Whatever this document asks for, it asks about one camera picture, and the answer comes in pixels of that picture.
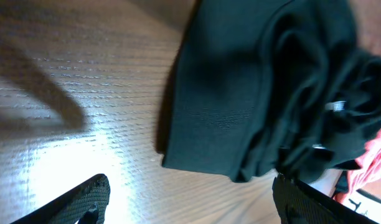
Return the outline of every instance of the black plastic object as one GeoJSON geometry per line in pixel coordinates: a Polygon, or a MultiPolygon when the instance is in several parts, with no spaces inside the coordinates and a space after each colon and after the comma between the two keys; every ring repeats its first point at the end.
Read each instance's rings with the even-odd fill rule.
{"type": "Polygon", "coordinates": [[[377,224],[302,181],[280,174],[272,189],[282,224],[377,224]]]}
{"type": "Polygon", "coordinates": [[[97,174],[12,224],[102,224],[109,197],[108,178],[97,174]]]}
{"type": "Polygon", "coordinates": [[[167,168],[310,183],[381,128],[381,58],[346,0],[201,1],[173,74],[167,168]]]}

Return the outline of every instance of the pink cloth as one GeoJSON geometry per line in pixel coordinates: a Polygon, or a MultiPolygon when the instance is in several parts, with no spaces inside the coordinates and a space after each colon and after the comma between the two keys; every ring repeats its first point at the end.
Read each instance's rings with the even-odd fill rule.
{"type": "Polygon", "coordinates": [[[381,129],[375,139],[365,144],[365,148],[365,154],[355,160],[361,169],[347,171],[349,193],[339,193],[334,200],[342,203],[356,190],[381,178],[381,129]]]}

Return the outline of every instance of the wooden table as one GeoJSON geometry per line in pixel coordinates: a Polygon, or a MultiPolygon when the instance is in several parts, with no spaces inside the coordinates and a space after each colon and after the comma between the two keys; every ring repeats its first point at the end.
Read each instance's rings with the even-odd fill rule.
{"type": "Polygon", "coordinates": [[[98,173],[105,223],[280,223],[274,173],[234,184],[160,166],[158,111],[192,3],[0,0],[0,223],[98,173]]]}

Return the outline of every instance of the crumpled fabric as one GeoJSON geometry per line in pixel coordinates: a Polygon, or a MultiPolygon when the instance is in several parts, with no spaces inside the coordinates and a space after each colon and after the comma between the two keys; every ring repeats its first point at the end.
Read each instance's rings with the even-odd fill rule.
{"type": "Polygon", "coordinates": [[[346,1],[202,1],[174,64],[167,168],[310,183],[381,127],[381,58],[346,1]]]}
{"type": "Polygon", "coordinates": [[[365,148],[365,154],[355,160],[361,169],[347,171],[348,191],[339,192],[334,200],[343,203],[356,190],[381,178],[381,130],[375,139],[366,143],[365,148]]]}

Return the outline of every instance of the black object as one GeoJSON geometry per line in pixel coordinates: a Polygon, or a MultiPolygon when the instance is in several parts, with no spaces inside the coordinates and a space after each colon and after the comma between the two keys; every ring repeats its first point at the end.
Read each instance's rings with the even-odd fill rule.
{"type": "Polygon", "coordinates": [[[273,200],[282,224],[374,224],[376,222],[332,200],[299,180],[279,175],[273,200]]]}
{"type": "Polygon", "coordinates": [[[102,224],[109,197],[108,178],[97,174],[12,224],[102,224]]]}
{"type": "Polygon", "coordinates": [[[381,128],[381,58],[345,0],[201,1],[174,64],[162,166],[312,182],[381,128]]]}

